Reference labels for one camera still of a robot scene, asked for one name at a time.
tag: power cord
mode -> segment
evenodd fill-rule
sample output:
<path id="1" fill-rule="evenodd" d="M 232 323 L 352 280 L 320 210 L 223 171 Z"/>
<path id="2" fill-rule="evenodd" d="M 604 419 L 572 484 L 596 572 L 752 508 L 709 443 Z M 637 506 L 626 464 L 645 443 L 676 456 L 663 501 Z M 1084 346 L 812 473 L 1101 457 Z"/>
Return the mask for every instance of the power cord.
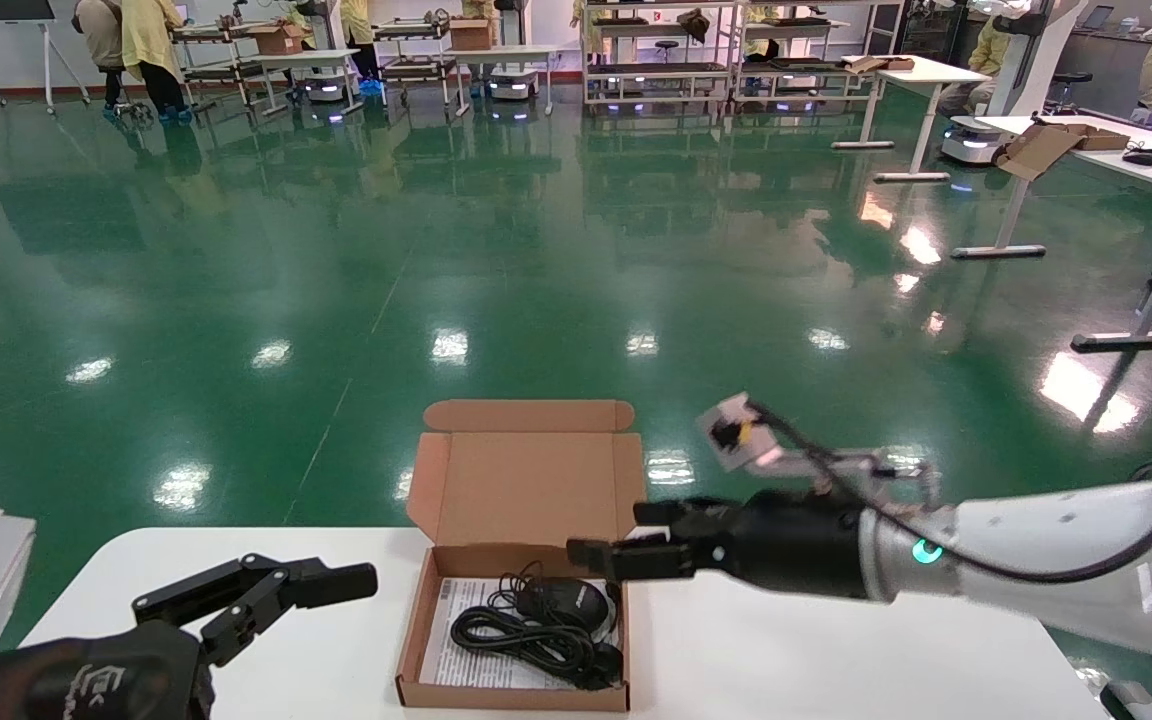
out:
<path id="1" fill-rule="evenodd" d="M 452 642 L 470 652 L 517 657 L 582 691 L 600 691 L 617 683 L 621 651 L 611 643 L 594 642 L 585 626 L 558 611 L 546 586 L 539 562 L 502 575 L 486 605 L 468 607 L 452 623 Z"/>
<path id="2" fill-rule="evenodd" d="M 1021 583 L 1044 585 L 1082 583 L 1085 582 L 1085 579 L 1101 578 L 1104 575 L 1123 569 L 1146 555 L 1147 552 L 1152 551 L 1152 528 L 1150 528 L 1146 533 L 1137 539 L 1137 541 L 1129 544 L 1128 547 L 1124 547 L 1120 552 L 1116 552 L 1114 555 L 1107 556 L 1104 560 L 1070 570 L 1038 573 L 1032 570 L 1007 568 L 1007 566 L 1003 564 L 993 564 L 993 562 L 980 560 L 963 551 L 941 546 L 937 539 L 927 538 L 923 532 L 920 532 L 920 530 L 915 529 L 914 525 L 905 523 L 904 520 L 884 509 L 881 503 L 874 501 L 872 497 L 865 495 L 865 493 L 859 492 L 857 488 L 852 487 L 851 484 L 842 479 L 831 465 L 832 461 L 838 458 L 838 454 L 834 450 L 829 450 L 828 447 L 810 441 L 810 439 L 805 438 L 798 429 L 794 427 L 794 425 L 788 423 L 788 420 L 773 414 L 767 409 L 767 407 L 756 404 L 753 401 L 746 401 L 746 406 L 750 410 L 753 410 L 755 414 L 759 415 L 759 423 L 767 425 L 770 429 L 776 430 L 776 432 L 780 432 L 786 438 L 790 439 L 790 442 L 799 448 L 799 450 L 803 450 L 808 461 L 812 462 L 813 469 L 817 470 L 820 477 L 828 479 L 833 487 L 840 488 L 841 492 L 844 492 L 846 495 L 850 497 L 852 500 L 858 501 L 867 507 L 867 509 L 873 510 L 879 518 L 888 521 L 888 523 L 896 525 L 896 528 L 904 530 L 904 532 L 914 536 L 915 538 L 935 544 L 938 547 L 941 547 L 941 551 L 945 552 L 946 556 L 957 560 L 962 564 L 969 566 L 969 568 L 973 568 L 975 570 L 979 570 L 988 575 L 996 575 L 1000 578 L 1015 579 Z M 1150 464 L 1135 469 L 1132 475 L 1130 475 L 1129 482 L 1146 478 L 1151 469 L 1152 465 Z"/>

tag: white wall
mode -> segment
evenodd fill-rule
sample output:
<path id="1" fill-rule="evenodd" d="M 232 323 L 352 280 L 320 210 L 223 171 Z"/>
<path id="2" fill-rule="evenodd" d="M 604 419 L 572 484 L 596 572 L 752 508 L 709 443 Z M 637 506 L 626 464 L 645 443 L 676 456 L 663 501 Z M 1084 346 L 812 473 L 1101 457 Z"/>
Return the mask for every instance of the white wall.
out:
<path id="1" fill-rule="evenodd" d="M 192 17 L 198 22 L 212 22 L 221 14 L 232 10 L 233 0 L 175 0 L 175 3 L 189 5 Z M 52 10 L 55 10 L 56 22 L 52 23 L 52 38 L 65 59 L 76 70 L 84 85 L 104 85 L 104 77 L 91 63 L 88 54 L 88 46 L 83 37 L 69 26 L 69 17 L 73 16 L 74 5 L 77 0 L 51 0 Z M 460 13 L 460 3 L 456 0 L 371 0 L 372 22 L 384 22 L 394 17 L 412 17 L 422 15 L 426 10 L 444 8 L 448 13 Z M 637 5 L 637 9 L 649 10 L 650 5 Z M 571 0 L 530 0 L 526 6 L 530 15 L 529 33 L 530 41 L 538 45 L 559 45 L 563 47 L 559 68 L 579 68 L 579 32 L 578 29 L 567 26 L 571 18 Z M 831 38 L 831 46 L 838 46 L 832 51 L 832 55 L 855 51 L 861 44 L 861 33 L 864 32 L 865 20 L 867 20 L 869 8 L 850 8 L 850 6 L 826 6 L 827 17 L 844 20 L 851 23 L 849 28 L 842 28 Z M 669 20 L 681 10 L 662 10 L 664 18 Z M 282 5 L 276 0 L 250 0 L 243 6 L 244 18 L 274 18 L 283 14 Z M 717 29 L 711 28 L 708 32 L 708 46 L 714 44 Z M 650 41 L 644 41 L 641 46 L 641 54 L 646 58 L 654 54 Z M 411 50 L 419 51 L 420 45 L 412 44 Z M 381 44 L 378 47 L 381 55 L 392 55 L 393 46 Z M 225 50 L 220 46 L 192 46 L 195 61 L 207 61 L 223 59 Z M 124 76 L 124 81 L 131 82 L 131 77 Z M 52 60 L 52 86 L 73 86 L 65 69 L 61 69 L 58 61 Z M 41 32 L 31 24 L 5 24 L 0 23 L 0 88 L 41 88 Z"/>

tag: cardboard box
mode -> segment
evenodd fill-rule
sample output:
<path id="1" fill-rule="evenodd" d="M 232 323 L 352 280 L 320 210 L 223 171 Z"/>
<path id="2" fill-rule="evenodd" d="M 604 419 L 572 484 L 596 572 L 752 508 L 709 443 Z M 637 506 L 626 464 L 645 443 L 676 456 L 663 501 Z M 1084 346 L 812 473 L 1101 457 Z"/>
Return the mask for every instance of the cardboard box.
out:
<path id="1" fill-rule="evenodd" d="M 1074 132 L 1074 135 L 1082 137 L 1082 141 L 1079 141 L 1078 145 L 1074 146 L 1074 150 L 1126 150 L 1128 142 L 1132 141 L 1132 138 L 1120 135 L 1120 132 L 1096 126 L 1069 123 L 1061 127 L 1064 128 L 1066 132 Z"/>
<path id="2" fill-rule="evenodd" d="M 604 691 L 484 689 L 420 682 L 444 578 L 497 578 L 532 561 L 547 577 L 581 577 L 567 538 L 620 539 L 643 500 L 634 409 L 614 400 L 448 400 L 425 410 L 407 515 L 433 539 L 397 660 L 407 707 L 630 708 L 630 609 L 617 607 L 623 683 Z"/>
<path id="3" fill-rule="evenodd" d="M 912 70 L 914 59 L 865 55 L 864 58 L 856 58 L 850 63 L 844 65 L 842 69 L 846 69 L 850 74 L 858 74 L 858 76 L 864 73 L 877 73 L 877 70 Z"/>
<path id="4" fill-rule="evenodd" d="M 305 31 L 293 24 L 253 26 L 248 32 L 256 39 L 256 50 L 262 55 L 297 55 L 303 51 L 301 41 L 305 38 Z"/>
<path id="5" fill-rule="evenodd" d="M 1002 147 L 995 164 L 1016 177 L 1033 182 L 1083 141 L 1082 135 L 1067 132 L 1063 126 L 1033 124 Z"/>
<path id="6" fill-rule="evenodd" d="M 456 50 L 492 50 L 492 20 L 453 18 L 453 53 Z"/>

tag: green epoxy floor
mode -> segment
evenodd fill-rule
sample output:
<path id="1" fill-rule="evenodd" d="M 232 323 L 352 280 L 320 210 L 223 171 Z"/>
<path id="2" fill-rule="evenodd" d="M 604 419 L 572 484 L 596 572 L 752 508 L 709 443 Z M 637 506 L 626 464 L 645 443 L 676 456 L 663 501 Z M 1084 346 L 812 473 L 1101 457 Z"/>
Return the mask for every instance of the green epoxy floor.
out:
<path id="1" fill-rule="evenodd" d="M 847 156 L 859 114 L 594 120 L 561 90 L 553 118 L 447 127 L 419 97 L 255 136 L 0 109 L 0 507 L 40 521 L 8 642 L 129 529 L 406 524 L 442 397 L 624 397 L 653 497 L 758 487 L 692 429 L 741 389 L 825 442 L 914 447 L 952 501 L 1152 457 L 1152 353 L 1068 350 L 1132 319 L 1152 195 L 1059 165 L 1016 232 L 1046 259 L 957 264 L 1001 172 L 867 181 L 904 167 L 919 97 L 879 109 L 896 150 Z M 1056 637 L 1152 689 L 1142 655 Z"/>

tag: white robotic arm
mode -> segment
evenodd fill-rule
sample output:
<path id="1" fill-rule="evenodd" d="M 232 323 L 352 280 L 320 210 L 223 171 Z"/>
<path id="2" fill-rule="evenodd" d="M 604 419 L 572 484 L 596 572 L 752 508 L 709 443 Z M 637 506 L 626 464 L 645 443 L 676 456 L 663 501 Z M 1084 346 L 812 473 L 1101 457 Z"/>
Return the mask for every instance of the white robotic arm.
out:
<path id="1" fill-rule="evenodd" d="M 814 446 L 745 395 L 699 423 L 723 468 L 813 478 L 813 491 L 644 503 L 636 520 L 668 525 L 667 536 L 571 541 L 573 562 L 613 579 L 718 569 L 772 591 L 878 602 L 958 596 L 1152 653 L 1151 480 L 940 505 L 927 465 Z M 886 500 L 901 479 L 918 483 L 922 503 Z"/>

